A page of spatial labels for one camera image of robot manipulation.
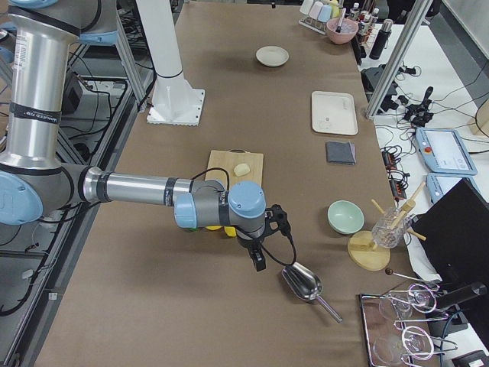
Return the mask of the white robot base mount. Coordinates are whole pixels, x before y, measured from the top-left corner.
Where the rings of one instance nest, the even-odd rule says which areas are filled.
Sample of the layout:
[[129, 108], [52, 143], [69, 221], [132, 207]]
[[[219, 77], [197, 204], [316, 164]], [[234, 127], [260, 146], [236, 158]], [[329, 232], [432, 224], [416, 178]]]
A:
[[137, 7], [157, 76], [147, 121], [197, 126], [205, 91], [184, 76], [170, 2], [143, 0]]

